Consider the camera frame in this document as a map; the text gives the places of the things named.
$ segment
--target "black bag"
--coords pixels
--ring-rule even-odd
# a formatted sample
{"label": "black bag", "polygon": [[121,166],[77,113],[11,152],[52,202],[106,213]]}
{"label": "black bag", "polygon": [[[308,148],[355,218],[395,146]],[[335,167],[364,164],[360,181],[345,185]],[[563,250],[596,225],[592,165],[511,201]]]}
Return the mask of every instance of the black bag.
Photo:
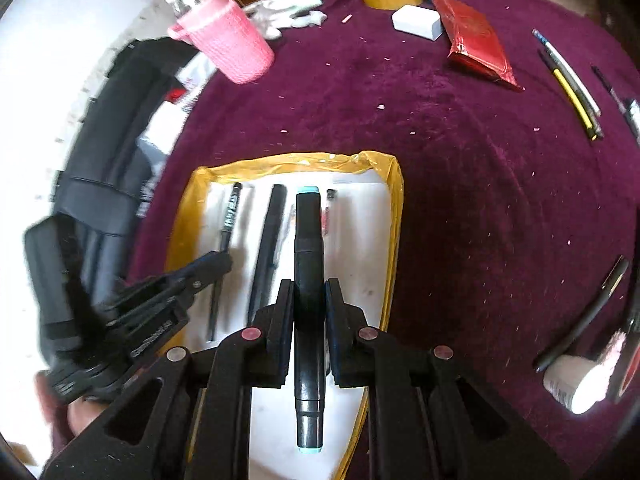
{"label": "black bag", "polygon": [[[129,44],[116,57],[108,81],[90,104],[65,171],[58,175],[52,212],[75,221],[81,281],[91,305],[109,299],[126,277],[140,221],[136,213],[141,189],[152,176],[136,139],[166,94],[180,88],[175,74],[196,52],[171,38]],[[64,287],[60,274],[64,262],[37,264],[61,254],[52,253],[59,244],[52,238],[54,233],[34,226],[24,235],[41,310],[45,303],[60,298],[60,287]]]}

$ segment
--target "white cloth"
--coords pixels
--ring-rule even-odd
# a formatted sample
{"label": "white cloth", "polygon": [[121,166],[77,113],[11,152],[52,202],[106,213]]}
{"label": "white cloth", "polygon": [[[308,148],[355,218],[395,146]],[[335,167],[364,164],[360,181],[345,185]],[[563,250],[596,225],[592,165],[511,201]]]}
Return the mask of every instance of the white cloth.
{"label": "white cloth", "polygon": [[204,87],[218,67],[206,54],[199,52],[175,75],[187,90]]}
{"label": "white cloth", "polygon": [[322,25],[326,14],[315,9],[322,0],[260,0],[242,10],[266,40],[276,40],[280,28],[303,28]]}
{"label": "white cloth", "polygon": [[188,111],[180,108],[177,104],[165,101],[151,116],[146,130],[136,139],[138,147],[145,154],[151,166],[151,177],[140,190],[142,201],[136,213],[139,218],[146,216],[154,197],[156,185],[162,176],[162,171],[164,171],[164,163],[173,151],[174,144],[178,140],[188,116]]}

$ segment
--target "white wall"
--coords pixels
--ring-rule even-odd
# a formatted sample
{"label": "white wall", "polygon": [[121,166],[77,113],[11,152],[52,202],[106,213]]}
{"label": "white wall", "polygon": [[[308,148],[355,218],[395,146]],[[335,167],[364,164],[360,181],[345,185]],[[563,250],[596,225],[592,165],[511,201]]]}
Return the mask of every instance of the white wall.
{"label": "white wall", "polygon": [[50,210],[55,141],[105,49],[153,0],[14,0],[0,19],[0,431],[49,456],[33,390],[44,368],[22,234]]}

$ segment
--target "maroon tablecloth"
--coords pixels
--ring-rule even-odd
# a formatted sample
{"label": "maroon tablecloth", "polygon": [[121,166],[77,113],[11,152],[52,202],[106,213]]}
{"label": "maroon tablecloth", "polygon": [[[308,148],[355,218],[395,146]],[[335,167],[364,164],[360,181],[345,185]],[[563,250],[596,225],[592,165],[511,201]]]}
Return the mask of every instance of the maroon tablecloth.
{"label": "maroon tablecloth", "polygon": [[[616,257],[633,257],[640,150],[590,64],[623,96],[640,94],[637,70],[604,30],[545,0],[461,0],[487,15],[523,93],[451,67],[445,36],[396,32],[390,11],[361,0],[324,1],[325,24],[286,30],[263,78],[236,86],[217,75],[207,86],[140,229],[130,277],[162,271],[198,166],[287,152],[391,153],[405,200],[390,332],[423,348],[450,345],[580,474],[639,381],[621,404],[575,416],[544,390],[531,362]],[[603,141],[586,139],[536,53],[534,27],[600,104]],[[578,351],[601,348],[627,287],[628,273]]]}

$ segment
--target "black marker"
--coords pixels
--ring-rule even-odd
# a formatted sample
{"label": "black marker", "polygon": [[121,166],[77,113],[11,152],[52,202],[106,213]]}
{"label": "black marker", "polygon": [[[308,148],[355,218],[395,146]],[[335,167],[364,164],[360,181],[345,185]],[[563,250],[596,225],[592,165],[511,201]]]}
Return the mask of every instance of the black marker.
{"label": "black marker", "polygon": [[286,199],[287,187],[282,184],[274,184],[271,188],[267,214],[264,216],[258,258],[255,261],[254,282],[251,286],[249,307],[246,313],[246,324],[248,326],[253,322],[256,311],[269,304],[271,285],[273,284],[273,271],[277,267],[275,259],[278,235],[282,225],[282,213]]}
{"label": "black marker", "polygon": [[[238,216],[238,204],[240,202],[240,190],[242,184],[236,182],[231,189],[231,196],[226,206],[225,221],[222,225],[222,231],[220,232],[220,246],[218,250],[221,253],[227,253],[229,250],[229,242],[231,241],[231,234],[234,231],[234,225],[236,225],[236,216]],[[207,329],[208,337],[207,341],[214,340],[214,333],[216,331],[216,321],[218,319],[218,309],[220,308],[220,293],[222,292],[222,280],[213,282],[211,289],[211,304],[209,310],[209,327]]]}
{"label": "black marker", "polygon": [[533,369],[536,373],[544,372],[548,366],[559,358],[565,350],[584,332],[589,323],[593,321],[603,306],[607,304],[609,298],[616,290],[616,287],[625,275],[626,268],[629,266],[629,260],[624,256],[619,256],[616,265],[611,269],[609,275],[605,278],[604,283],[598,291],[598,295],[584,309],[580,317],[575,321],[569,331],[555,344],[546,348],[535,361],[533,361]]}
{"label": "black marker", "polygon": [[296,196],[294,242],[294,370],[298,449],[322,450],[324,412],[324,247],[320,193],[315,186]]}

